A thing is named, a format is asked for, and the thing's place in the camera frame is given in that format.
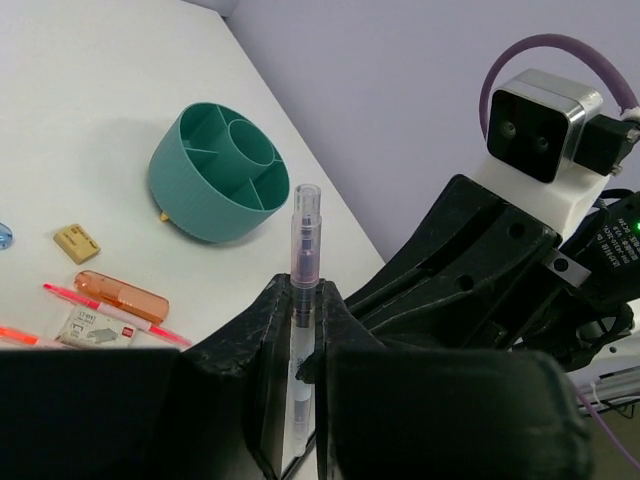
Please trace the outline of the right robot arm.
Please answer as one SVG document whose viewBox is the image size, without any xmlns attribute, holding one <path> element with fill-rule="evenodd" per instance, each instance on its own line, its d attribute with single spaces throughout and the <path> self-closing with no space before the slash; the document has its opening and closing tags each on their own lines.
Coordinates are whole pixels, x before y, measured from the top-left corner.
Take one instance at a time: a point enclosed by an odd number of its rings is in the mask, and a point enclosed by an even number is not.
<svg viewBox="0 0 640 480">
<path fill-rule="evenodd" d="M 591 405 L 639 399 L 639 196 L 599 194 L 568 239 L 458 175 L 346 302 L 399 347 L 537 350 Z"/>
</svg>

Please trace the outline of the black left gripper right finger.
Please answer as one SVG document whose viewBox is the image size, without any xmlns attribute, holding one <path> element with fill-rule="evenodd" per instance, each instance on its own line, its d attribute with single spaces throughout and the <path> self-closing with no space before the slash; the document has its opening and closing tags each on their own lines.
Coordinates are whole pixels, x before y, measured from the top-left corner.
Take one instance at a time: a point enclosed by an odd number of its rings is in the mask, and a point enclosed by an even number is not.
<svg viewBox="0 0 640 480">
<path fill-rule="evenodd" d="M 322 479 L 588 479 L 589 430 L 574 388 L 540 352 L 397 349 L 317 294 L 315 384 Z"/>
</svg>

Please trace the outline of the orange highlighter pen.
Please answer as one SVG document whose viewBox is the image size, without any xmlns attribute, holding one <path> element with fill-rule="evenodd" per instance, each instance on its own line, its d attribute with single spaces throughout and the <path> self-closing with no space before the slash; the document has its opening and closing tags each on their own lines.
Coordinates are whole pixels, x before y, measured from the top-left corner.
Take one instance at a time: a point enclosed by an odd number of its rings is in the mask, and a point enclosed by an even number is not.
<svg viewBox="0 0 640 480">
<path fill-rule="evenodd" d="M 6 326 L 0 327 L 0 335 L 3 342 L 13 343 L 15 345 L 44 349 L 70 349 L 70 346 L 56 340 L 42 338 Z"/>
</svg>

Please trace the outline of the clear purple gel pen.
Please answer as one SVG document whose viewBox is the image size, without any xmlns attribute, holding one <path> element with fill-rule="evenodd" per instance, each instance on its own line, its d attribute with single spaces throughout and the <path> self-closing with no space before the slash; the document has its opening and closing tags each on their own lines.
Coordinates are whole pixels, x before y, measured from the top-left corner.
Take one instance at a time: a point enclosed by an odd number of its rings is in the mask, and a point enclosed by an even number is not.
<svg viewBox="0 0 640 480">
<path fill-rule="evenodd" d="M 288 445 L 294 459 L 306 451 L 311 423 L 313 387 L 297 378 L 315 349 L 315 294 L 320 278 L 321 189 L 301 184 L 294 191 L 291 219 L 292 308 L 288 370 Z"/>
</svg>

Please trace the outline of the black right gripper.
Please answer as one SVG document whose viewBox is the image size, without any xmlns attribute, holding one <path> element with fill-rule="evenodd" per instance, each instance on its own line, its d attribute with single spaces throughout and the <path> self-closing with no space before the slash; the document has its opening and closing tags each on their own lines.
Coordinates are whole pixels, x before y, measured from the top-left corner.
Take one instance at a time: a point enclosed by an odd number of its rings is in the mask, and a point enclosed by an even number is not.
<svg viewBox="0 0 640 480">
<path fill-rule="evenodd" d="M 634 325 L 635 196 L 609 189 L 568 239 L 463 175 L 346 302 L 392 346 L 540 350 L 587 366 Z"/>
</svg>

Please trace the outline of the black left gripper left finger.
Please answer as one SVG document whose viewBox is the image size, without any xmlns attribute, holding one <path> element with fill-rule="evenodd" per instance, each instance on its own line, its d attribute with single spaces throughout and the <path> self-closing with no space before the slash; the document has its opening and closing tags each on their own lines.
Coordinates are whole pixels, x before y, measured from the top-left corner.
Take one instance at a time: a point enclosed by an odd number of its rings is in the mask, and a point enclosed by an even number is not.
<svg viewBox="0 0 640 480">
<path fill-rule="evenodd" d="M 3 351 L 2 477 L 278 478 L 289 301 L 276 275 L 186 351 Z"/>
</svg>

